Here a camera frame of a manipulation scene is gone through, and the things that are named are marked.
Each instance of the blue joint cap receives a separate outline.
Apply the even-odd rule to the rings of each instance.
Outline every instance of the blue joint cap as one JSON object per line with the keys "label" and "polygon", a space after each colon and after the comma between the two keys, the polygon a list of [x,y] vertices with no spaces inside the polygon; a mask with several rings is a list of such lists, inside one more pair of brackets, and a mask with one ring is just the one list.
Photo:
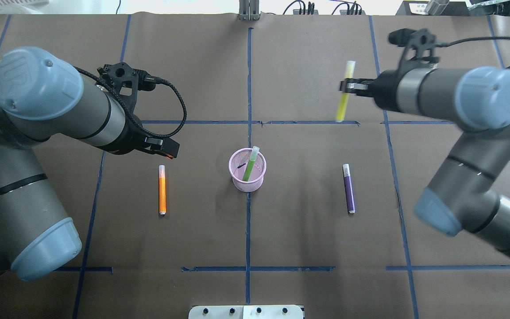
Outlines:
{"label": "blue joint cap", "polygon": [[44,121],[70,111],[81,99],[81,75],[37,47],[19,47],[0,61],[0,107],[20,119]]}
{"label": "blue joint cap", "polygon": [[11,264],[23,281],[38,279],[59,268],[81,251],[81,241],[72,222],[65,218],[33,240]]}
{"label": "blue joint cap", "polygon": [[453,237],[462,230],[458,218],[430,188],[425,188],[414,208],[414,213],[423,222],[448,236]]}
{"label": "blue joint cap", "polygon": [[475,130],[510,124],[510,69],[483,66],[467,72],[455,91],[459,118]]}

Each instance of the marker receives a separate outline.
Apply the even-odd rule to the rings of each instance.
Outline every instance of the marker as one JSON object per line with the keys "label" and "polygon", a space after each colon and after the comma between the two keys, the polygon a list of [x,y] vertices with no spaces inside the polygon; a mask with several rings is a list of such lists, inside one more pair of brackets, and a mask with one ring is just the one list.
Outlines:
{"label": "marker", "polygon": [[251,171],[253,170],[253,165],[255,164],[255,160],[257,159],[257,154],[259,154],[259,147],[253,147],[253,151],[249,155],[249,162],[247,162],[247,168],[245,169],[245,173],[243,174],[243,181],[248,182],[249,176],[251,176]]}
{"label": "marker", "polygon": [[158,214],[166,214],[166,175],[164,165],[158,166]]}
{"label": "marker", "polygon": [[350,175],[349,164],[344,164],[344,186],[346,187],[346,203],[348,204],[348,214],[355,214],[354,189],[352,187],[352,176]]}
{"label": "marker", "polygon": [[[352,78],[354,76],[355,69],[355,61],[348,61],[346,64],[346,79]],[[350,99],[350,94],[342,91],[342,98],[340,99],[340,104],[338,105],[338,114],[336,115],[336,122],[340,123],[344,121],[346,117],[346,109],[348,108],[348,100]]]}

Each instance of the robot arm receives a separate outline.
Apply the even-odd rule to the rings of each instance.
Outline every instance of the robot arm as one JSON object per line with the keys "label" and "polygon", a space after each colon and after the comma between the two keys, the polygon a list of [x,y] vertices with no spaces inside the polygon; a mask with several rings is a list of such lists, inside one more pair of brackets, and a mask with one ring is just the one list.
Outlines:
{"label": "robot arm", "polygon": [[[437,69],[438,45],[426,29],[398,30],[399,68],[377,79],[345,79],[346,93],[381,109],[453,121],[464,131],[416,204],[415,214],[455,236],[467,230],[510,257],[510,199],[491,189],[510,161],[510,70]],[[415,50],[411,60],[405,57]]]}
{"label": "robot arm", "polygon": [[[105,65],[93,77],[109,92],[47,51],[16,48],[0,61],[0,274],[29,281],[62,266],[81,250],[81,241],[31,147],[62,133],[113,154],[134,149],[169,158],[178,155],[170,137],[184,124],[178,91],[126,63]],[[157,135],[133,115],[138,90],[170,86],[184,109],[173,133]],[[120,95],[129,87],[131,95]]]}

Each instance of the pen holder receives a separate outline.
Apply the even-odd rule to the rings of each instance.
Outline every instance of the pen holder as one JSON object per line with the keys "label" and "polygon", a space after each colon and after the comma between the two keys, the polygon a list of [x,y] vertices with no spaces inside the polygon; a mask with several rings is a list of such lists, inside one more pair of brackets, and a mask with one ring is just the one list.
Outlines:
{"label": "pen holder", "polygon": [[242,192],[254,192],[257,188],[261,187],[261,184],[263,184],[263,176],[267,170],[265,157],[259,152],[259,154],[257,154],[255,164],[253,165],[251,176],[249,176],[249,181],[244,182],[242,180],[243,173],[245,173],[245,169],[247,168],[247,164],[243,164],[249,161],[251,150],[251,148],[240,149],[235,152],[231,158],[229,158],[228,168],[229,173],[231,174],[231,179],[233,180],[235,187]]}

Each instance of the white label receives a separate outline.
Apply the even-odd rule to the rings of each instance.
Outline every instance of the white label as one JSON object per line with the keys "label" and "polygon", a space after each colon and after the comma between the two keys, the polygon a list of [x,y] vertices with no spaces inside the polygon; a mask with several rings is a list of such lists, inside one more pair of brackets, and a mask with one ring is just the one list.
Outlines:
{"label": "white label", "polygon": [[409,4],[410,12],[413,14],[424,14],[426,13],[426,4]]}

